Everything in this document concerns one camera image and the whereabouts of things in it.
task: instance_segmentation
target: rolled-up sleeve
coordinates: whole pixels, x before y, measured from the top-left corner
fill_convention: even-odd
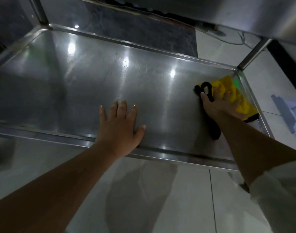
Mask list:
[[[250,186],[274,233],[296,232],[296,161],[264,172]]]

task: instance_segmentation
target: yellow microfiber towel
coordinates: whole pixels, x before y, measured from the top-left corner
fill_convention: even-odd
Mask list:
[[[247,100],[244,98],[244,96],[240,93],[240,91],[236,88],[234,85],[231,76],[227,75],[224,78],[211,82],[212,87],[217,87],[219,90],[219,94],[221,97],[224,96],[226,91],[230,91],[230,102],[235,102],[236,100],[241,100],[240,105],[236,109],[238,113],[246,114],[248,115],[248,118],[244,119],[244,121],[253,121],[255,119],[252,119],[255,117],[255,115],[258,115],[258,110],[253,106],[251,103],[247,102]]]

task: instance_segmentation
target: stainless steel table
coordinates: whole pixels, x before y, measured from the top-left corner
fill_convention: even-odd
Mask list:
[[[98,107],[117,99],[146,124],[130,156],[236,170],[223,136],[208,135],[193,87],[230,74],[257,103],[235,67],[50,24],[37,27],[0,61],[0,135],[89,147]],[[262,116],[252,125],[270,135]]]

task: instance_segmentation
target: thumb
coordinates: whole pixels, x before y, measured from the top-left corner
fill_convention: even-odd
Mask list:
[[[134,135],[134,140],[136,141],[136,144],[139,145],[139,143],[141,142],[142,138],[145,135],[145,129],[146,129],[146,125],[142,125],[140,126],[140,128],[137,130],[137,132]]]
[[[203,105],[207,105],[210,102],[210,100],[204,92],[201,92],[201,99],[203,101]]]

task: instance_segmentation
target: metal pole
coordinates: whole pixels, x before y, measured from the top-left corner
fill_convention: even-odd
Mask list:
[[[272,39],[263,38],[260,42],[251,50],[251,52],[242,60],[238,65],[238,69],[243,71],[246,67],[265,49]]]
[[[41,5],[40,0],[29,0],[29,1],[31,3],[31,6],[34,9],[34,12],[35,12],[40,24],[41,25],[48,25],[49,20],[48,20],[47,16],[45,15],[45,11]]]

